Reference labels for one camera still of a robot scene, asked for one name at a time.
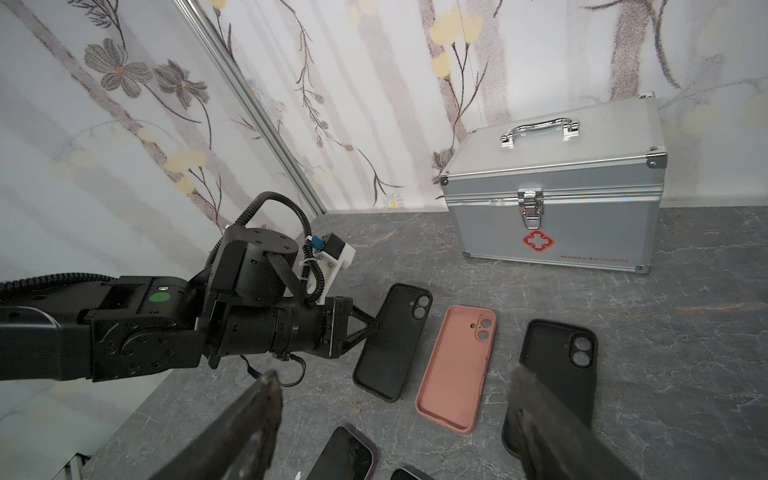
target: gray marble tabletop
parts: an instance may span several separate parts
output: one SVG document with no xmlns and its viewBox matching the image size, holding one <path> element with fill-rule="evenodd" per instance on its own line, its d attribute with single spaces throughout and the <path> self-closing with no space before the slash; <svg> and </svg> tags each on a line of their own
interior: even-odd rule
<svg viewBox="0 0 768 480">
<path fill-rule="evenodd" d="M 305 355 L 283 390 L 283 422 L 267 478 L 305 478 L 331 432 L 350 423 L 379 450 L 375 480 L 400 465 L 438 478 L 524 478 L 502 446 L 507 382 L 534 318 L 595 331 L 600 343 L 595 435 L 643 478 L 768 475 L 768 207 L 663 209 L 649 275 L 465 259 L 448 214 L 326 215 L 357 249 L 331 294 L 376 313 L 392 283 L 435 302 L 403 397 L 357 388 L 362 346 L 338 360 Z M 498 318 L 475 431 L 457 435 L 419 416 L 414 400 L 449 306 Z M 284 381 L 294 362 L 252 356 Z M 253 380 L 238 358 L 177 370 L 86 465 L 88 478 L 139 479 L 170 460 Z"/>
</svg>

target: green sticker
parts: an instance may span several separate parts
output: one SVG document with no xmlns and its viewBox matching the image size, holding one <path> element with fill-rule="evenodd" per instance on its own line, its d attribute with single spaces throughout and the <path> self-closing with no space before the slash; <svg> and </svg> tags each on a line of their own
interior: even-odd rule
<svg viewBox="0 0 768 480">
<path fill-rule="evenodd" d="M 170 293 L 168 292 L 157 292 L 153 293 L 151 297 L 149 297 L 150 302 L 167 302 L 170 300 Z"/>
</svg>

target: wall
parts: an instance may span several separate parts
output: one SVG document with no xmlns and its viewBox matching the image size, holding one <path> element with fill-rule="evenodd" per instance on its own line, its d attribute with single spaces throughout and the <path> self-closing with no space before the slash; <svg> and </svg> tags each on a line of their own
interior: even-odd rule
<svg viewBox="0 0 768 480">
<path fill-rule="evenodd" d="M 665 204 L 768 203 L 762 0 L 205 8 L 331 210 L 444 208 L 434 177 L 467 131 L 647 91 Z"/>
<path fill-rule="evenodd" d="M 0 0 L 0 65 L 0 281 L 188 278 L 261 191 L 310 211 L 172 2 Z M 0 477 L 93 455 L 166 375 L 0 382 Z"/>
</svg>

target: gray box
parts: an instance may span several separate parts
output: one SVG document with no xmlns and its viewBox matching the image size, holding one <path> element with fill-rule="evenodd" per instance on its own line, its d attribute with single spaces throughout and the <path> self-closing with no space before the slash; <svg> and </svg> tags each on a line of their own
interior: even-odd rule
<svg viewBox="0 0 768 480">
<path fill-rule="evenodd" d="M 467 257 L 648 273 L 666 167 L 644 94 L 478 129 L 440 184 Z"/>
</svg>

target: metal latch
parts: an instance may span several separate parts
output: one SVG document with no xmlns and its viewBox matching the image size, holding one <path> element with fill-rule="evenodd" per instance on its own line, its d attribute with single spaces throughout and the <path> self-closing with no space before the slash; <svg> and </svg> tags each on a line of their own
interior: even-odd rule
<svg viewBox="0 0 768 480">
<path fill-rule="evenodd" d="M 544 192 L 541 188 L 518 190 L 518 205 L 525 228 L 538 229 L 541 226 L 541 216 L 544 215 Z"/>
</svg>

